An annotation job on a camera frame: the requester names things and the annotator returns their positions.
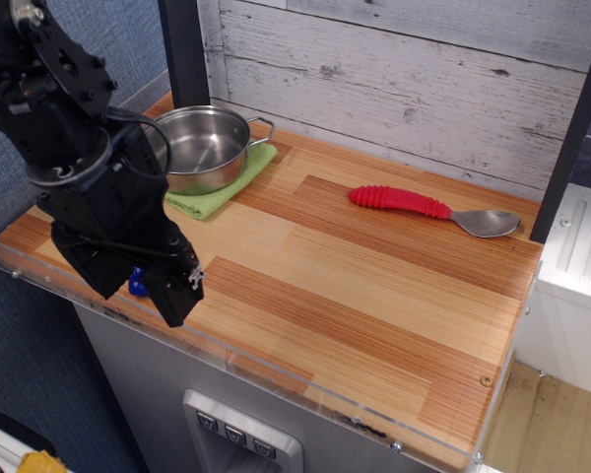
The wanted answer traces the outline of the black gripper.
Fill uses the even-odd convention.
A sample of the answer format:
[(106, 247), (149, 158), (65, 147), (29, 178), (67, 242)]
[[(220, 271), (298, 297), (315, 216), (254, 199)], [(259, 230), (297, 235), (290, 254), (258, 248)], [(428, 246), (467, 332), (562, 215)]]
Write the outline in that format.
[(144, 127), (116, 122), (96, 130), (85, 155), (35, 170), (39, 208), (66, 261), (104, 299), (135, 267), (169, 327), (204, 299), (204, 272), (189, 241), (164, 214), (167, 182)]

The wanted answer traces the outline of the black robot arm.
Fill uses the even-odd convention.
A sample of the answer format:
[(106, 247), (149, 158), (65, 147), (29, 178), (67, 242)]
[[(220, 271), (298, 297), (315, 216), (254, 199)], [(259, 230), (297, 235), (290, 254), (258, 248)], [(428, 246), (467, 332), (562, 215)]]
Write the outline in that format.
[(114, 107), (103, 58), (56, 23), (43, 1), (0, 1), (0, 132), (24, 160), (63, 258), (104, 298), (136, 269), (164, 321), (203, 298), (191, 243), (164, 213), (171, 157), (157, 123)]

